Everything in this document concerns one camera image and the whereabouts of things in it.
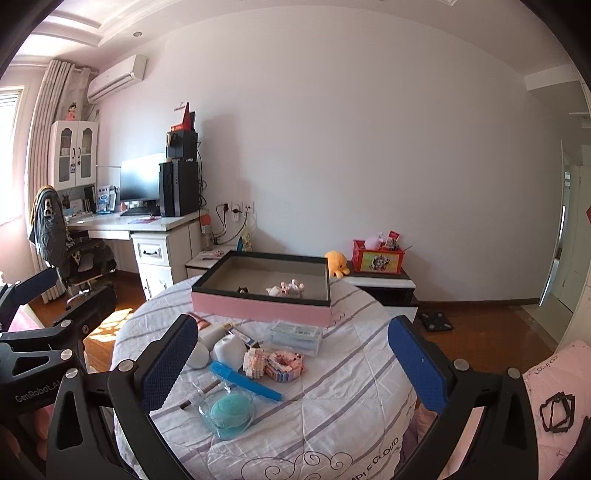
keyboard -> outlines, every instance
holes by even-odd
[[[121,216],[131,215],[150,215],[152,217],[160,216],[160,208],[156,207],[133,207],[121,213]]]

window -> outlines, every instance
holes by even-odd
[[[0,89],[0,224],[15,217],[12,151],[21,91]]]

computer monitor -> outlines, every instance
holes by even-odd
[[[158,174],[160,164],[166,160],[166,154],[156,153],[146,157],[124,160],[121,162],[121,183],[119,199],[122,202],[133,200],[158,200]]]

yellow plush toy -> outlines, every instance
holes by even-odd
[[[329,275],[331,277],[343,278],[343,275],[349,275],[351,273],[347,268],[347,257],[341,252],[332,250],[325,257],[329,261]]]

ceiling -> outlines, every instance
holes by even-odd
[[[136,46],[208,18],[286,5],[383,12],[430,25],[528,75],[570,62],[546,25],[519,0],[64,0],[25,41],[14,62],[59,57],[102,70]],[[136,38],[133,33],[141,31]]]

